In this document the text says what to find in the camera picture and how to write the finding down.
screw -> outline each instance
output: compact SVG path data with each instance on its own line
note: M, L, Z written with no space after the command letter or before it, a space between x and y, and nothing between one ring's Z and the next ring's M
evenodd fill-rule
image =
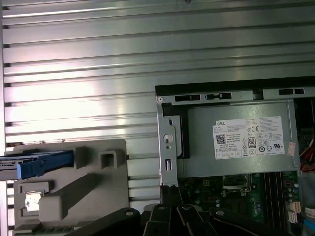
M182 206L182 209L183 209L183 210L190 210L190 209L191 209L191 206L183 205L183 206Z
M221 210L218 210L217 212L216 212L216 215L218 215L218 216L224 216L224 211L221 211Z

white connector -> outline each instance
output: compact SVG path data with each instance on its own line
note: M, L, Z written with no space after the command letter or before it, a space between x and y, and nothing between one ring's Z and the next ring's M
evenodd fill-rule
M305 208L305 215L309 218L315 219L315 210L310 208Z
M301 203L300 202L292 202L289 205L290 210L294 213L301 213Z
M293 211L288 211L288 219L289 219L289 222L291 223L297 223L297 215L295 212Z

green circuit board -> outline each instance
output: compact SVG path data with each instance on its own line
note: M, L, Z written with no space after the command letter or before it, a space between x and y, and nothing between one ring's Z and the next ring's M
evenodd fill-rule
M264 174L251 174L248 185L249 191L241 194L240 191L231 191L223 194L226 185L244 185L247 181L245 175L233 175L229 181L224 183L223 176L196 177L179 179L179 189L183 202L186 204L199 205L203 211L210 211L217 207L227 208L239 214L250 217L257 222L267 223L264 209L266 209L266 196L264 185ZM296 171L282 172L282 192L285 199L286 210L289 211L290 202L299 202L298 176Z
M252 174L251 178L251 190L245 196L241 196L240 192L222 196L222 176L180 179L179 189L184 203L199 205L204 211L216 207L227 208L263 223L261 177L260 174ZM234 176L233 179L243 184L241 178L237 180Z

